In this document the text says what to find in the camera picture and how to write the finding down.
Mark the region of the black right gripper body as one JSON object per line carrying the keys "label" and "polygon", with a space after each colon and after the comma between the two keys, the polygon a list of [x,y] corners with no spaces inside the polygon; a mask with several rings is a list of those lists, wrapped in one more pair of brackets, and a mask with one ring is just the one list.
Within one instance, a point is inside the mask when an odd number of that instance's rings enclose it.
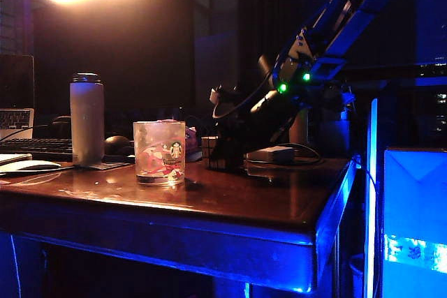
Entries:
{"label": "black right gripper body", "polygon": [[213,89],[217,136],[233,137],[243,154],[273,145],[302,109],[302,95],[280,93],[262,84],[248,96],[222,87]]}

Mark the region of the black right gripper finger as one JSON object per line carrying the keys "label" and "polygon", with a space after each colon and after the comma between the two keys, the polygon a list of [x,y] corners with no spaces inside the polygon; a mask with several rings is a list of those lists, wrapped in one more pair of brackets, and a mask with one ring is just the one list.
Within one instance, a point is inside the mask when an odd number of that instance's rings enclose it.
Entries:
{"label": "black right gripper finger", "polygon": [[233,137],[213,136],[208,141],[208,168],[219,171],[240,170],[244,163],[240,143]]}

